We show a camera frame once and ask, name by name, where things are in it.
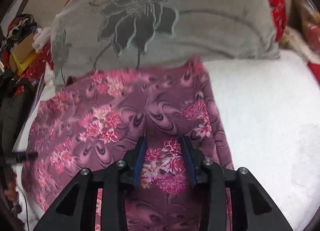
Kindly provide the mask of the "purple pink floral garment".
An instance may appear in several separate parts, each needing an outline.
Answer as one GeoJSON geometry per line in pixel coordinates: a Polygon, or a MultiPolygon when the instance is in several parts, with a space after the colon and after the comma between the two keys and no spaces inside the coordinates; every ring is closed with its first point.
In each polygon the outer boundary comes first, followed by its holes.
{"type": "Polygon", "coordinates": [[[209,75],[197,59],[175,68],[97,70],[42,100],[22,186],[47,210],[83,167],[101,170],[146,136],[141,182],[125,201],[129,230],[198,230],[201,201],[187,182],[179,138],[227,169],[231,152],[209,75]]]}

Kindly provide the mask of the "dark green padded jacket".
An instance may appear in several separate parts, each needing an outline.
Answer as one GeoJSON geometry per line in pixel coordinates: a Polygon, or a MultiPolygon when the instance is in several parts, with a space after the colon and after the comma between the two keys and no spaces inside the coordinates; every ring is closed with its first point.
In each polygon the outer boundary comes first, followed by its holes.
{"type": "Polygon", "coordinates": [[[35,98],[35,89],[28,79],[2,86],[1,149],[11,152],[25,123],[35,98]]]}

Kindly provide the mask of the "cardboard box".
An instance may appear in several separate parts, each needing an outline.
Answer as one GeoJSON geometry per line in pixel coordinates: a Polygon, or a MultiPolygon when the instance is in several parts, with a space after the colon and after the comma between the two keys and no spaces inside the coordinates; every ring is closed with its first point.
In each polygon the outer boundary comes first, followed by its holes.
{"type": "Polygon", "coordinates": [[[32,46],[33,38],[34,34],[31,33],[10,54],[9,66],[17,76],[21,76],[38,55],[32,46]]]}

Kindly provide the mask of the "red black patterned cloth pile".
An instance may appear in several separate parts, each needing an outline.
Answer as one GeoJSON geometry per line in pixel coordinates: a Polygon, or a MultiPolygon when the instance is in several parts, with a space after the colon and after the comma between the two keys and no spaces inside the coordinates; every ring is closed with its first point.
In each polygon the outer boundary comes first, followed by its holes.
{"type": "Polygon", "coordinates": [[[7,36],[2,40],[1,51],[11,52],[15,45],[34,33],[36,28],[37,22],[32,14],[17,15],[8,26],[7,36]]]}

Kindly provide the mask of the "red blanket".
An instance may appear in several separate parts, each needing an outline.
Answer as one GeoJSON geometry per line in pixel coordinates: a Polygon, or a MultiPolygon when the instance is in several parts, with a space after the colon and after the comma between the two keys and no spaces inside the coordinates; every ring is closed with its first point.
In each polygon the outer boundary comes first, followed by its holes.
{"type": "Polygon", "coordinates": [[[317,79],[318,83],[320,83],[320,65],[308,62],[308,67],[317,79]]]}

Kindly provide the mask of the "grey flower pillow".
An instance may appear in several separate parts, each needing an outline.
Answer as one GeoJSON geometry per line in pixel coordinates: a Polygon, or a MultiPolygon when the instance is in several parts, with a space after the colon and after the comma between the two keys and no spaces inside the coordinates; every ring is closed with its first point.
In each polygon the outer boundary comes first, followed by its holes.
{"type": "Polygon", "coordinates": [[[268,0],[70,0],[51,26],[53,82],[93,69],[205,60],[275,60],[268,0]]]}

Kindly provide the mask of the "plastic bag of items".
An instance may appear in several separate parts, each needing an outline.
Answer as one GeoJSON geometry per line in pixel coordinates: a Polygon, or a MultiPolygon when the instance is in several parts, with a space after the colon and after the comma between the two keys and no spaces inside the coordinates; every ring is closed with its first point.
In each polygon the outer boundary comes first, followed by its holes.
{"type": "Polygon", "coordinates": [[[291,0],[288,25],[299,31],[310,48],[319,55],[319,12],[308,0],[291,0]]]}

